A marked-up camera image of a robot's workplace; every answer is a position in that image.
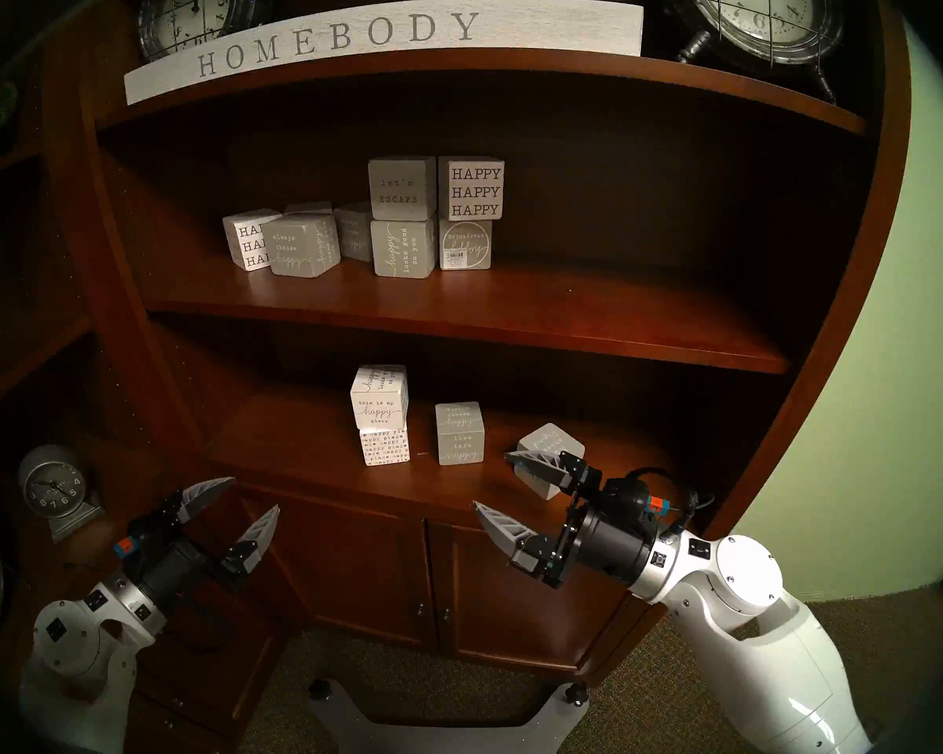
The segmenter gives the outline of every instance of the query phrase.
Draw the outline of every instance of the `white decorative object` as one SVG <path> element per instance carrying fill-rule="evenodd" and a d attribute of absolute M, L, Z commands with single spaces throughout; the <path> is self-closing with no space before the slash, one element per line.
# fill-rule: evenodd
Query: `white decorative object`
<path fill-rule="evenodd" d="M 230 257 L 240 269 L 251 272 L 269 266 L 268 251 L 265 248 L 265 236 L 262 225 L 281 216 L 275 210 L 263 208 L 247 213 L 224 216 L 223 230 L 227 235 L 227 247 Z"/>
<path fill-rule="evenodd" d="M 436 212 L 436 156 L 371 159 L 367 175 L 378 221 L 425 221 Z"/>
<path fill-rule="evenodd" d="M 474 465 L 486 459 L 486 424 L 477 402 L 436 406 L 436 448 L 441 465 Z"/>
<path fill-rule="evenodd" d="M 367 467 L 408 461 L 408 423 L 402 429 L 361 429 L 360 446 Z"/>
<path fill-rule="evenodd" d="M 408 380 L 401 365 L 364 365 L 350 389 L 357 429 L 403 429 Z"/>
<path fill-rule="evenodd" d="M 440 220 L 440 269 L 489 269 L 493 222 Z"/>
<path fill-rule="evenodd" d="M 428 278 L 436 267 L 436 219 L 371 221 L 374 271 L 382 278 Z"/>
<path fill-rule="evenodd" d="M 545 424 L 535 429 L 531 434 L 526 434 L 517 443 L 518 451 L 546 451 L 548 454 L 560 454 L 561 451 L 569 451 L 574 456 L 583 457 L 583 443 L 573 437 L 569 432 L 560 429 L 555 424 Z M 514 465 L 514 475 L 521 481 L 527 483 L 535 494 L 543 500 L 550 500 L 559 494 L 559 488 L 548 481 L 542 481 L 536 476 L 532 476 L 524 470 L 523 465 Z"/>
<path fill-rule="evenodd" d="M 339 230 L 339 253 L 360 262 L 372 262 L 374 253 L 370 244 L 370 222 L 374 220 L 370 202 L 352 202 L 335 210 Z"/>
<path fill-rule="evenodd" d="M 262 225 L 275 275 L 317 278 L 339 263 L 339 235 L 331 213 L 291 213 Z"/>
<path fill-rule="evenodd" d="M 640 55 L 642 7 L 597 0 L 423 0 L 288 18 L 210 40 L 125 76 L 125 102 L 226 75 L 407 48 L 555 48 Z"/>
<path fill-rule="evenodd" d="M 437 165 L 441 218 L 483 221 L 503 217 L 506 162 L 486 156 L 441 156 Z"/>
<path fill-rule="evenodd" d="M 283 215 L 291 213 L 328 213 L 332 215 L 331 202 L 298 202 L 297 204 L 286 205 Z"/>

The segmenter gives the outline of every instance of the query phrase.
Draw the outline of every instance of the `decorative block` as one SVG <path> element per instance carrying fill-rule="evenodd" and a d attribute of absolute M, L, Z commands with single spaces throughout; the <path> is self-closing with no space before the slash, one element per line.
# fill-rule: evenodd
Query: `decorative block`
<path fill-rule="evenodd" d="M 264 207 L 247 213 L 224 216 L 223 230 L 227 235 L 230 257 L 240 269 L 253 271 L 269 266 L 262 225 L 279 218 L 279 213 Z"/>
<path fill-rule="evenodd" d="M 328 213 L 332 215 L 331 202 L 298 202 L 292 205 L 286 205 L 283 215 L 291 213 Z"/>
<path fill-rule="evenodd" d="M 568 432 L 560 429 L 555 424 L 545 424 L 535 429 L 531 434 L 526 434 L 517 443 L 518 451 L 547 451 L 548 454 L 559 454 L 561 451 L 569 451 L 574 456 L 583 457 L 583 443 L 577 440 Z M 521 481 L 527 483 L 529 487 L 543 500 L 550 500 L 559 494 L 560 489 L 557 485 L 552 485 L 548 481 L 542 481 L 536 476 L 532 476 L 524 470 L 523 465 L 514 465 L 514 475 Z"/>
<path fill-rule="evenodd" d="M 484 221 L 503 217 L 503 182 L 507 163 L 487 156 L 441 156 L 440 218 Z"/>
<path fill-rule="evenodd" d="M 364 365 L 350 389 L 357 429 L 404 429 L 408 379 L 401 365 Z"/>
<path fill-rule="evenodd" d="M 436 406 L 436 448 L 441 465 L 473 465 L 486 459 L 486 426 L 477 402 Z"/>
<path fill-rule="evenodd" d="M 331 213 L 291 213 L 262 225 L 276 275 L 317 278 L 339 263 L 339 235 Z"/>
<path fill-rule="evenodd" d="M 370 223 L 374 216 L 370 202 L 353 202 L 336 208 L 336 228 L 339 230 L 339 253 L 361 262 L 374 260 L 370 244 Z"/>
<path fill-rule="evenodd" d="M 425 221 L 436 212 L 436 157 L 371 159 L 370 202 L 379 221 Z"/>
<path fill-rule="evenodd" d="M 383 278 L 427 278 L 436 267 L 436 219 L 371 221 L 374 271 Z"/>
<path fill-rule="evenodd" d="M 367 467 L 408 461 L 408 423 L 402 429 L 361 429 L 360 446 Z"/>
<path fill-rule="evenodd" d="M 440 220 L 440 269 L 489 269 L 493 222 Z"/>

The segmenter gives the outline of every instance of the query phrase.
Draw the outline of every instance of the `cabinet door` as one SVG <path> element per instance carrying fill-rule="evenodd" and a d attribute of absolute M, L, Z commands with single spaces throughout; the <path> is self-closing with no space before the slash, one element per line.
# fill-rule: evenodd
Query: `cabinet door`
<path fill-rule="evenodd" d="M 552 589 L 479 530 L 430 524 L 429 539 L 440 646 L 455 657 L 576 673 L 627 598 L 585 567 Z"/>
<path fill-rule="evenodd" d="M 137 689 L 229 738 L 240 735 L 281 651 L 245 595 L 208 583 L 137 655 Z"/>
<path fill-rule="evenodd" d="M 422 521 L 254 492 L 244 503 L 256 519 L 278 503 L 269 550 L 314 623 L 436 649 Z"/>
<path fill-rule="evenodd" d="M 233 754 L 236 744 L 174 714 L 139 692 L 130 697 L 125 754 Z"/>

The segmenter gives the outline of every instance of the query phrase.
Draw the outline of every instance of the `homebody sign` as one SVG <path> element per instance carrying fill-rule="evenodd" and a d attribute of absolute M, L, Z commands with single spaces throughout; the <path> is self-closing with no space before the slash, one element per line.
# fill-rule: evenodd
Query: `homebody sign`
<path fill-rule="evenodd" d="M 414 0 L 288 18 L 125 76 L 135 104 L 196 83 L 320 58 L 416 48 L 553 48 L 639 56 L 642 7 L 596 0 Z"/>

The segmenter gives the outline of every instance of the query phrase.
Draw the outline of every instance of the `brown carpet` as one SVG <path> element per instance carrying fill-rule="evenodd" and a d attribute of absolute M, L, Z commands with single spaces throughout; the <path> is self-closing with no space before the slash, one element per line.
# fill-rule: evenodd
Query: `brown carpet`
<path fill-rule="evenodd" d="M 856 710 L 876 736 L 892 726 L 943 659 L 938 588 L 811 605 L 842 654 Z M 530 673 L 409 652 L 314 631 L 290 642 L 242 754 L 335 754 L 308 711 L 308 685 L 333 677 L 378 721 L 522 723 L 554 684 Z M 566 739 L 570 752 L 750 752 L 699 679 L 690 650 L 665 617 L 594 689 L 590 711 Z"/>

